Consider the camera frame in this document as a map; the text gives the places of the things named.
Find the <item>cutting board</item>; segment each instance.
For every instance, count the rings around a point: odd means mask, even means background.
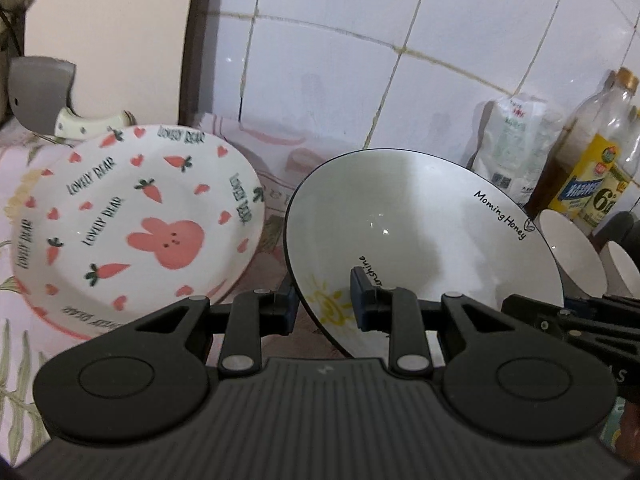
[[[191,0],[36,0],[25,54],[75,63],[74,111],[131,111],[140,124],[178,119],[184,33]]]

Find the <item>bottle cap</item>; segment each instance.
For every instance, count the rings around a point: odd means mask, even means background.
[[[631,90],[634,94],[638,89],[638,78],[634,76],[634,73],[631,72],[631,70],[623,66],[621,66],[616,73],[616,81],[626,89]]]

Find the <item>bunny face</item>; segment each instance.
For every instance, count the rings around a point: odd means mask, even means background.
[[[196,222],[180,220],[166,224],[158,218],[145,218],[142,228],[147,233],[131,233],[127,244],[134,249],[154,253],[165,269],[187,267],[200,252],[204,231]]]

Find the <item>cleaver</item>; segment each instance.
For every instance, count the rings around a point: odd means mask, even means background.
[[[12,59],[7,91],[20,124],[41,135],[91,139],[135,124],[129,112],[103,119],[85,119],[68,106],[76,66],[62,59],[23,56]]]

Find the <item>bottle label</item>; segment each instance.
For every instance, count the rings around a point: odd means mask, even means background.
[[[596,134],[548,208],[575,218],[600,187],[619,152],[615,142]]]
[[[630,182],[631,176],[614,164],[602,181],[600,189],[578,216],[590,227],[596,228],[611,211]]]

